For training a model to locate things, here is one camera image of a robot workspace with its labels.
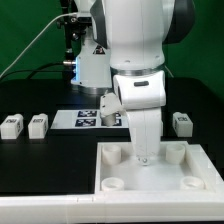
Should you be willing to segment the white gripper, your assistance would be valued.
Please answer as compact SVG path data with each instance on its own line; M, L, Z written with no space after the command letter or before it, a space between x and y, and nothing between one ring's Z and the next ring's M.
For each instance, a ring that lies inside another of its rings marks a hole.
M166 104L165 74L163 71L142 76L113 77L113 92L124 108L131 143L139 163L150 164L160 150L162 132L161 108Z

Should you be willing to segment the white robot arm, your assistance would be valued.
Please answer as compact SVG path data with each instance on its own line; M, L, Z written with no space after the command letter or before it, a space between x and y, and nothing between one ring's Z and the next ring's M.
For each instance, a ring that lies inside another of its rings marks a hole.
M71 84L99 94L101 118L127 116L138 161L160 150L166 104L163 46L182 41L195 22L193 0L74 0L86 25Z

